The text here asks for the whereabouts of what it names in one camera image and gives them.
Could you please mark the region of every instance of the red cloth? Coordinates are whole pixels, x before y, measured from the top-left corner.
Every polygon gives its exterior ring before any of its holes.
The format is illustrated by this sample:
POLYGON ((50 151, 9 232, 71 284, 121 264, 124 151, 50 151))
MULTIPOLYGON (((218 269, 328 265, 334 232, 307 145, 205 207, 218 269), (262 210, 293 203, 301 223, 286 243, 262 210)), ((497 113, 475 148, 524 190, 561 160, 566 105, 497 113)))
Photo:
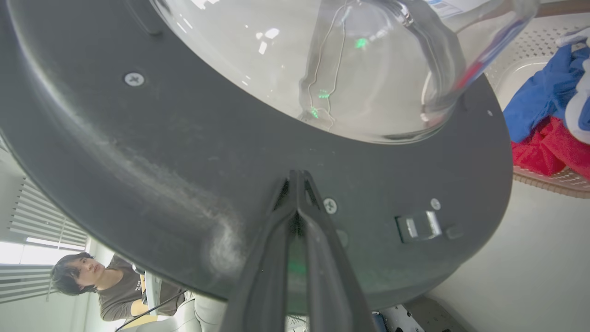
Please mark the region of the red cloth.
POLYGON ((558 118, 538 124, 521 143, 512 142, 514 165, 551 176, 566 165, 590 180, 590 145, 575 139, 558 118))

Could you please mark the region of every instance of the green light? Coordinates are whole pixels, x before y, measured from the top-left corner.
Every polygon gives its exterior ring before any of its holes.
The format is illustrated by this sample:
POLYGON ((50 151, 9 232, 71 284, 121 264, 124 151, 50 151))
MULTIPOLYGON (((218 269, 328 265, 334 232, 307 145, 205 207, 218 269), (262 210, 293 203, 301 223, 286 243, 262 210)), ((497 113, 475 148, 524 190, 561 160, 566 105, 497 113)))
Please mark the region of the green light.
POLYGON ((307 272, 305 265, 302 265, 299 263, 289 262, 288 267, 289 267, 289 272, 295 272, 298 274, 305 274, 307 272))
POLYGON ((318 95, 318 97, 320 99, 327 99, 330 97, 330 94, 328 93, 328 91, 320 90, 320 94, 318 95))
POLYGON ((367 45, 367 39, 366 38, 359 38, 356 40, 355 48, 362 48, 362 47, 365 47, 366 45, 367 45))
POLYGON ((317 114, 317 108, 312 106, 312 111, 311 111, 312 115, 314 118, 319 118, 320 116, 317 114))

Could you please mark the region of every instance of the blue cloth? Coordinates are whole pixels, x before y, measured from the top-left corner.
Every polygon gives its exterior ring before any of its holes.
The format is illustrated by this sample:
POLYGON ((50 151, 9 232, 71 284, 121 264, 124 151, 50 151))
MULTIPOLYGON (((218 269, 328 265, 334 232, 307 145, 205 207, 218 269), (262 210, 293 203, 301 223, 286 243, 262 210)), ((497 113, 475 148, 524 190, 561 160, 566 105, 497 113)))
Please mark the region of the blue cloth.
POLYGON ((385 320, 381 314, 373 313, 373 319, 375 320, 375 325, 379 332, 387 332, 387 328, 385 327, 385 320))
POLYGON ((589 56, 588 47, 572 52, 571 45, 563 46, 516 92, 504 110, 513 142, 522 142, 548 116, 564 118, 565 108, 576 94, 576 84, 584 75, 582 63, 589 56))
POLYGON ((583 131, 590 131, 590 99, 586 100, 584 107, 582 107, 578 125, 583 131))

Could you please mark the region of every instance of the gray plastic panel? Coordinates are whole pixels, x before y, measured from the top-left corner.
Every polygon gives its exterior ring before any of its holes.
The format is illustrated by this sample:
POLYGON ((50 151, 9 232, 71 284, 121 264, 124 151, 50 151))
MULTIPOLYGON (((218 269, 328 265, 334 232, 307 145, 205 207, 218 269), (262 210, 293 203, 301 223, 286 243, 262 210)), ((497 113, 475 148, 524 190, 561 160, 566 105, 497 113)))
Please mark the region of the gray plastic panel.
MULTIPOLYGON (((432 138, 369 144, 253 98, 164 23, 146 33, 124 2, 0 4, 0 126, 18 161, 93 236, 191 288, 228 296, 292 169, 337 202, 331 219, 371 308, 444 280, 506 209, 509 137, 484 77, 432 138), (144 84, 127 85, 129 72, 144 84), (432 198, 443 233, 460 225, 464 236, 402 243, 395 217, 431 210, 432 198)), ((290 311, 306 310, 304 279, 289 270, 290 311)))

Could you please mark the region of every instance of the black hair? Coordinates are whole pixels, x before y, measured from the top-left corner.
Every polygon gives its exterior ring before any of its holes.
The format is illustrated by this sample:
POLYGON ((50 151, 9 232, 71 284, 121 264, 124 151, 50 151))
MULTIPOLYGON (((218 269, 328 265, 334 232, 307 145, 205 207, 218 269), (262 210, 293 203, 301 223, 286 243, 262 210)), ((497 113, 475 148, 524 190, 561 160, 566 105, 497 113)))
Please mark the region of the black hair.
POLYGON ((73 266, 68 266, 70 262, 83 258, 92 258, 87 252, 81 252, 76 255, 63 256, 51 269, 51 282, 58 291, 66 295, 80 295, 87 292, 96 292, 96 286, 90 285, 80 289, 74 278, 80 277, 80 270, 73 266))

